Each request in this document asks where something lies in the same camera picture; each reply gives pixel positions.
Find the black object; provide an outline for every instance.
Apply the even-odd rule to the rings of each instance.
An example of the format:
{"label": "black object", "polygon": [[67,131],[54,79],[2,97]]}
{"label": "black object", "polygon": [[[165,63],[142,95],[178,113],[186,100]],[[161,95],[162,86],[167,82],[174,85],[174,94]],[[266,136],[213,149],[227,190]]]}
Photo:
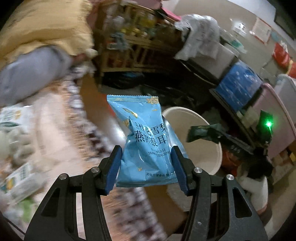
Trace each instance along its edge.
{"label": "black object", "polygon": [[0,211],[0,240],[22,241],[22,239],[13,231]]}
{"label": "black object", "polygon": [[155,13],[155,16],[159,19],[165,19],[165,17],[168,16],[168,14],[163,10],[163,5],[159,9],[154,9],[153,10]]}
{"label": "black object", "polygon": [[268,143],[265,142],[264,147],[253,148],[222,130],[221,124],[192,126],[187,135],[187,142],[192,142],[198,139],[221,143],[227,150],[233,153],[241,161],[248,163],[248,177],[257,179],[263,175],[271,176],[273,166],[268,161],[267,148]]}
{"label": "black object", "polygon": [[195,110],[195,99],[177,88],[166,86],[160,89],[144,84],[140,87],[140,90],[142,95],[158,96],[161,106],[181,106]]}
{"label": "black object", "polygon": [[145,76],[141,72],[107,72],[103,78],[104,85],[119,90],[134,88],[144,81]]}
{"label": "black object", "polygon": [[[121,156],[121,147],[115,146],[110,157],[104,158],[98,167],[89,169],[83,175],[69,177],[61,174],[34,214],[24,241],[83,241],[77,231],[77,192],[82,193],[86,240],[111,241],[100,195],[108,195],[112,190]],[[193,196],[182,241],[267,240],[255,209],[233,176],[211,176],[195,168],[190,159],[182,156],[177,146],[172,148],[171,156],[181,189],[187,196]],[[211,193],[217,193],[218,197],[213,233],[209,232],[210,212],[213,214],[210,209]],[[10,229],[6,227],[13,236],[15,233]],[[20,241],[17,237],[6,240]]]}
{"label": "black object", "polygon": [[256,126],[258,140],[261,143],[269,144],[271,142],[273,122],[274,122],[274,118],[272,114],[269,114],[264,110],[261,110],[259,122],[258,122],[258,125]]}
{"label": "black object", "polygon": [[[172,148],[171,157],[181,190],[186,196],[193,196],[181,241],[268,240],[256,210],[232,175],[209,175],[184,158],[177,146]],[[208,233],[211,193],[217,194],[213,234]]]}
{"label": "black object", "polygon": [[221,115],[223,115],[222,118],[226,118],[229,123],[234,124],[234,128],[238,127],[238,131],[242,134],[240,135],[241,138],[243,138],[243,141],[247,142],[252,147],[256,147],[256,140],[254,138],[253,132],[247,129],[243,124],[241,119],[237,116],[237,114],[233,111],[233,109],[226,103],[226,101],[217,93],[215,89],[210,89],[210,94],[214,97],[212,100],[213,105],[216,105],[215,101],[218,101],[218,103],[221,105]]}
{"label": "black object", "polygon": [[10,221],[8,218],[4,217],[4,219],[10,224],[12,225],[15,229],[17,229],[21,234],[25,235],[24,231],[21,230],[18,226],[16,226],[12,221]]}
{"label": "black object", "polygon": [[23,2],[24,0],[10,0],[8,2],[5,2],[1,6],[0,9],[0,30],[5,25],[6,21],[9,19],[11,14],[14,12],[14,10]]}

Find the white wall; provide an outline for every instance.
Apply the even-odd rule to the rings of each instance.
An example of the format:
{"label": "white wall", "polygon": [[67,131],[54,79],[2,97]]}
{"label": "white wall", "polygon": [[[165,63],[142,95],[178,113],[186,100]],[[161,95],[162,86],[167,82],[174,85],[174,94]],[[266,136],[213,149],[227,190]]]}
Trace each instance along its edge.
{"label": "white wall", "polygon": [[[182,0],[163,1],[163,7],[174,12],[176,5],[178,4],[179,1],[182,1]],[[251,13],[257,15],[262,20],[267,22],[275,31],[277,31],[291,45],[291,47],[294,50],[296,50],[296,41],[291,39],[285,33],[285,31],[282,30],[281,27],[274,22],[276,9],[267,0],[228,0],[228,1],[247,9]]]}
{"label": "white wall", "polygon": [[178,2],[179,0],[169,0],[169,1],[162,1],[162,4],[164,8],[173,12]]}

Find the plastic food packet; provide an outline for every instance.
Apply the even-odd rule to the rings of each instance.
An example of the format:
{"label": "plastic food packet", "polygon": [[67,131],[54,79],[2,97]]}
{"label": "plastic food packet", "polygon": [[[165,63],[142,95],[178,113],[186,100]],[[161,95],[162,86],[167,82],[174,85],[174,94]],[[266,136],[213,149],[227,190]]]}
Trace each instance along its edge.
{"label": "plastic food packet", "polygon": [[187,134],[187,142],[193,142],[198,139],[212,141],[216,144],[221,143],[230,153],[234,154],[238,159],[245,159],[246,155],[253,155],[254,149],[238,138],[227,134],[223,126],[218,124],[192,126]]}
{"label": "plastic food packet", "polygon": [[144,187],[176,183],[170,157],[179,146],[176,134],[161,115],[157,96],[108,95],[107,101],[131,133],[127,137],[117,178],[117,187]]}
{"label": "plastic food packet", "polygon": [[26,133],[31,129],[31,118],[33,116],[32,106],[21,106],[20,104],[2,108],[0,112],[0,127],[22,126]]}
{"label": "plastic food packet", "polygon": [[9,205],[14,205],[42,188],[45,181],[44,174],[36,172],[30,163],[26,163],[0,184],[0,190],[11,200]]}

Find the black cable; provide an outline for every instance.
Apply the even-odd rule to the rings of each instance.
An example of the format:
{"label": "black cable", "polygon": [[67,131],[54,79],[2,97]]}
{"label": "black cable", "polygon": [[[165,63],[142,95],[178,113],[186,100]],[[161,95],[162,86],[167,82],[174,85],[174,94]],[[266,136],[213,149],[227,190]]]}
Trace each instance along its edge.
{"label": "black cable", "polygon": [[25,233],[18,227],[16,226],[12,221],[10,221],[8,218],[4,217],[5,220],[10,223],[12,226],[14,226],[18,231],[20,231],[23,235],[25,235]]}

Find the person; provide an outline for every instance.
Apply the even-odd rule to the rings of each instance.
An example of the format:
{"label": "person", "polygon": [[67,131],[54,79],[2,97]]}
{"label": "person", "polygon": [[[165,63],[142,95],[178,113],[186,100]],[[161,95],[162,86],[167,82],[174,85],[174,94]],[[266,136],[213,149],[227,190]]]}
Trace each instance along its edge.
{"label": "person", "polygon": [[[94,29],[97,6],[101,0],[90,0],[93,9],[86,21]],[[23,0],[14,0],[2,9],[0,30]],[[53,80],[66,75],[71,66],[87,60],[86,54],[70,56],[58,46],[42,46],[22,54],[0,70],[0,107],[14,105],[43,89]]]}

